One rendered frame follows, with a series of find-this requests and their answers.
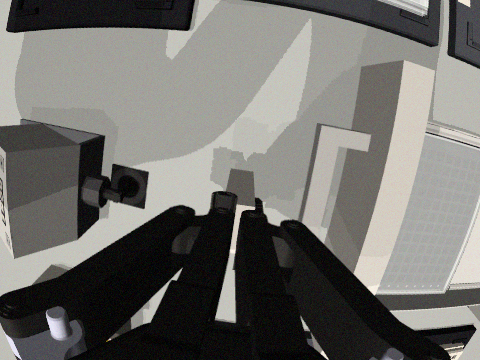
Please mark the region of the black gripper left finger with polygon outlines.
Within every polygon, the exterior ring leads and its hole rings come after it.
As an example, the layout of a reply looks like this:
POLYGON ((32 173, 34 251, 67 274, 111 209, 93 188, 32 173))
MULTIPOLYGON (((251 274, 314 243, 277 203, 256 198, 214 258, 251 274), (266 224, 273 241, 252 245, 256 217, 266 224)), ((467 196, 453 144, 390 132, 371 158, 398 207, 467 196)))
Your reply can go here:
POLYGON ((0 296, 16 359, 67 360, 105 343, 182 269, 128 360, 198 360, 233 251, 241 178, 230 170, 206 215, 170 207, 61 276, 0 296))

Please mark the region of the grey bench mat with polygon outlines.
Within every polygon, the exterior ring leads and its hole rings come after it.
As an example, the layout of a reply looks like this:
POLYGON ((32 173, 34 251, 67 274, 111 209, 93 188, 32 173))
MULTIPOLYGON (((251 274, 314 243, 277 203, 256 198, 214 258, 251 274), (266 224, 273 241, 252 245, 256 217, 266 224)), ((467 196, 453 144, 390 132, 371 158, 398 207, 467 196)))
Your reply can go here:
POLYGON ((26 119, 105 135, 112 164, 149 172, 145 209, 107 200, 77 241, 14 259, 0 237, 0 296, 52 264, 72 269, 170 207, 206 215, 231 169, 254 172, 268 222, 298 220, 317 123, 351 129, 362 66, 435 70, 428 121, 480 137, 480 69, 439 45, 316 12, 195 0, 190 30, 6 31, 0 0, 0 126, 26 119))

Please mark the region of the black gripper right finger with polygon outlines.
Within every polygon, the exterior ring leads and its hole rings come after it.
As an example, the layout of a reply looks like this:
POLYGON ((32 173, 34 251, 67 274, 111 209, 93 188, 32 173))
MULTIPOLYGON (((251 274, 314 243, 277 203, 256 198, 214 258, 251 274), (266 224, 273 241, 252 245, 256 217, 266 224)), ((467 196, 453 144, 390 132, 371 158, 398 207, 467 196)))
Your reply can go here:
POLYGON ((329 360, 451 360, 400 322, 303 223, 268 223, 252 171, 242 170, 232 253, 236 327, 250 326, 252 360, 317 360, 301 317, 329 360))

